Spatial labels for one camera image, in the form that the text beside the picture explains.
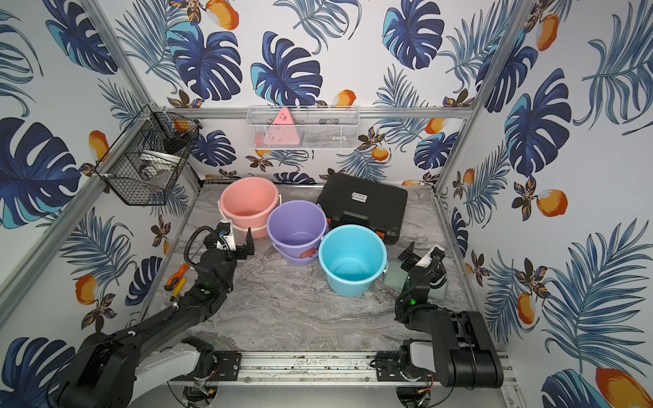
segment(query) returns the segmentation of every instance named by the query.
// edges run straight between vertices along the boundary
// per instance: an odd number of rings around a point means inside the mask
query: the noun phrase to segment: wall
[[[154,102],[201,109],[261,104],[469,106],[475,79],[486,72],[482,63],[515,3],[101,4]],[[433,183],[460,124],[450,120],[443,128],[442,119],[431,118],[364,121],[359,127],[362,140],[368,139],[370,128],[375,132],[364,149],[257,154],[244,121],[210,121],[194,152],[198,160],[190,163],[199,174],[224,178],[235,171],[274,181],[279,174],[283,181],[321,183],[330,168],[387,183]],[[249,168],[257,163],[263,164],[261,171]]]
[[[77,3],[5,3],[0,281],[88,180],[78,169],[95,164],[138,112]],[[86,337],[136,319],[195,194],[180,181],[167,207],[128,207],[113,192],[100,196],[2,327],[0,407],[47,407],[48,387],[61,374],[50,378]]]
[[[652,405],[652,14],[538,2],[440,186],[529,407]]]

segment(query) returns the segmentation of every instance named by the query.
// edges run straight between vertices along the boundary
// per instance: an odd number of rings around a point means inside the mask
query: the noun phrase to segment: label on tool case
[[[360,194],[360,193],[351,193],[351,199],[360,202],[366,202],[367,196],[365,194]]]

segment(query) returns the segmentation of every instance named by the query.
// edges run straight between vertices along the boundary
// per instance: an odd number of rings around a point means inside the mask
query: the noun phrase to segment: marble surface
[[[321,189],[280,185],[283,201],[315,202]],[[168,278],[183,263],[183,249],[197,227],[215,227],[221,217],[217,201],[223,186],[205,186],[192,209],[179,244],[153,297],[148,315],[169,306],[170,293],[163,290]],[[415,252],[426,253],[434,244],[444,245],[431,203],[430,188],[409,188],[408,203],[399,242],[388,245],[390,259],[415,241]],[[202,237],[191,248],[191,258],[199,259]],[[244,237],[237,236],[236,243]],[[319,262],[309,266],[290,266],[273,247],[269,238],[255,240],[256,255],[239,260],[234,290],[222,308],[210,319],[198,324],[179,338],[192,335],[209,341],[217,349],[245,351],[384,351],[395,350],[405,339],[429,338],[407,330],[394,321],[397,292],[384,286],[379,278],[363,296],[345,298],[328,286]],[[447,293],[441,306],[461,310],[468,299],[458,282],[451,259],[443,261],[448,271]],[[185,277],[196,278],[193,270]]]

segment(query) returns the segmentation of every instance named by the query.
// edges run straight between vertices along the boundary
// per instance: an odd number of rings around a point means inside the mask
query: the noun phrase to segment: pink bucket
[[[227,186],[217,207],[222,218],[234,221],[234,229],[247,232],[251,228],[251,235],[257,239],[268,236],[268,217],[280,203],[274,183],[262,177],[246,177]]]

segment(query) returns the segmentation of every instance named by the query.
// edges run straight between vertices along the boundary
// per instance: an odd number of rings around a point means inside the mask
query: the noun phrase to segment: black wire basket
[[[128,206],[164,206],[201,126],[172,112],[152,112],[147,106],[125,131],[132,125],[140,128],[125,151],[107,171],[100,173],[96,166],[96,173]]]

